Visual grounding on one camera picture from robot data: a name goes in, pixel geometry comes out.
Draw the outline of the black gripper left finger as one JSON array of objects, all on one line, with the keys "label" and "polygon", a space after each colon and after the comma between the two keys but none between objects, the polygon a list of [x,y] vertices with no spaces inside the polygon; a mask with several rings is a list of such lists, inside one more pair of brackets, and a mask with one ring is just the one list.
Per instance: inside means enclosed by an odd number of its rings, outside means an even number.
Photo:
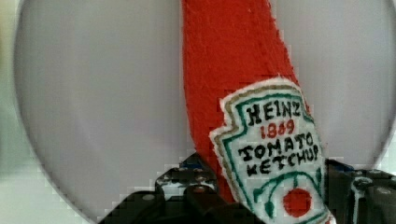
[{"label": "black gripper left finger", "polygon": [[182,161],[178,167],[171,168],[155,181],[155,189],[162,193],[165,200],[182,196],[187,187],[203,185],[218,190],[215,173],[203,159],[194,153]]}]

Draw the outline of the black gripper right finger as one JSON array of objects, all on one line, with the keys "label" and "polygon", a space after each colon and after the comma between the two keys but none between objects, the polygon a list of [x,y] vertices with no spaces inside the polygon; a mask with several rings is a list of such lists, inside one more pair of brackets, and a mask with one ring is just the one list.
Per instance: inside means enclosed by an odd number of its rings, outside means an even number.
[{"label": "black gripper right finger", "polygon": [[337,224],[396,224],[396,176],[326,160],[325,203]]}]

